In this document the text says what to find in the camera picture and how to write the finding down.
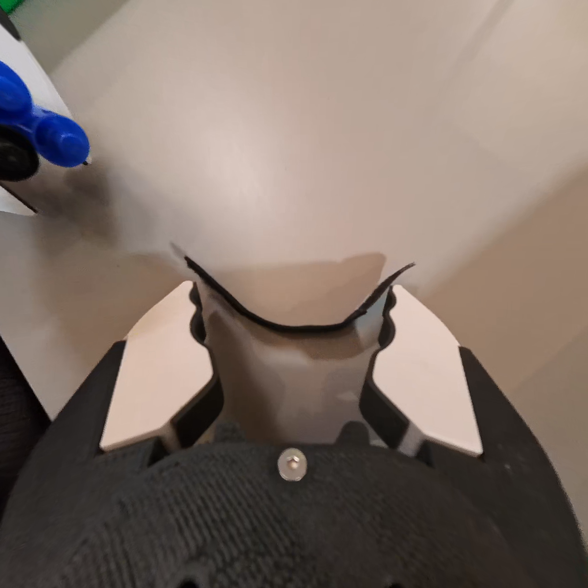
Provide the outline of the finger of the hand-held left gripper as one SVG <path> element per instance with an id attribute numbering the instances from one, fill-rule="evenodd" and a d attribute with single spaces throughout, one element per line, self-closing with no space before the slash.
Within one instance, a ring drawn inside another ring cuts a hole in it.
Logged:
<path id="1" fill-rule="evenodd" d="M 34 217 L 38 214 L 37 208 L 30 202 L 32 180 L 21 182 L 1 181 L 1 212 L 10 213 L 22 217 Z"/>
<path id="2" fill-rule="evenodd" d="M 9 15 L 1 11 L 1 63 L 4 62 L 20 76 L 31 92 L 34 103 L 73 120 L 70 110 L 22 40 Z M 81 165 L 90 163 L 90 153 Z"/>

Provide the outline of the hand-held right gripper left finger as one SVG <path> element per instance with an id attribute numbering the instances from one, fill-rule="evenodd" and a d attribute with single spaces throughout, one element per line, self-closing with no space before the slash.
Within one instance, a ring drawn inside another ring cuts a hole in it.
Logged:
<path id="1" fill-rule="evenodd" d="M 160 438 L 171 452 L 194 445 L 220 415 L 224 393 L 205 343 L 195 284 L 181 283 L 130 330 L 100 448 Z"/>

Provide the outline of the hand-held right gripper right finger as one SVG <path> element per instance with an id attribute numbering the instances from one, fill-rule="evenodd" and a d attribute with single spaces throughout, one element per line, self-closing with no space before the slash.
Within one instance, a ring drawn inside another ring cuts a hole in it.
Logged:
<path id="1" fill-rule="evenodd" d="M 425 442 L 483 454 L 460 344 L 401 285 L 389 291 L 359 406 L 382 442 L 407 456 L 415 457 Z"/>

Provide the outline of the black dry erase marker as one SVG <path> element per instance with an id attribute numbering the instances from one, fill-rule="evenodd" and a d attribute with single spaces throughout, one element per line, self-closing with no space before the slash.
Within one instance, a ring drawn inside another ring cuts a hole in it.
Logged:
<path id="1" fill-rule="evenodd" d="M 1 181 L 28 180 L 39 167 L 40 159 L 32 142 L 18 130 L 1 125 Z"/>

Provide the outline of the blue dry erase marker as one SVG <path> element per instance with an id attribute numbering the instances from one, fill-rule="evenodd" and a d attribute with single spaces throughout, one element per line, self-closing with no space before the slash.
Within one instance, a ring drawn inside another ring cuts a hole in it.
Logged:
<path id="1" fill-rule="evenodd" d="M 41 108 L 16 71 L 1 63 L 1 125 L 25 135 L 37 154 L 48 162 L 72 168 L 90 153 L 84 129 L 70 118 Z"/>

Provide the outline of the grey desk with wooden edge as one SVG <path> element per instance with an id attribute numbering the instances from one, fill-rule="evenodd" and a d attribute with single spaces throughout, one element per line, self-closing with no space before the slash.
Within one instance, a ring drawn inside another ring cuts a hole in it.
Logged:
<path id="1" fill-rule="evenodd" d="M 360 418 L 390 289 L 469 348 L 587 521 L 587 1 L 125 1 L 49 79 L 90 163 L 1 212 L 1 337 L 53 420 L 185 281 L 221 415 Z"/>

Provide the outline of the person's black clothing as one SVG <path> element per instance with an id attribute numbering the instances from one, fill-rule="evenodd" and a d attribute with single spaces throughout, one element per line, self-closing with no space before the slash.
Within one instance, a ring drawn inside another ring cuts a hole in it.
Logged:
<path id="1" fill-rule="evenodd" d="M 1 340 L 1 514 L 21 469 L 50 422 Z"/>

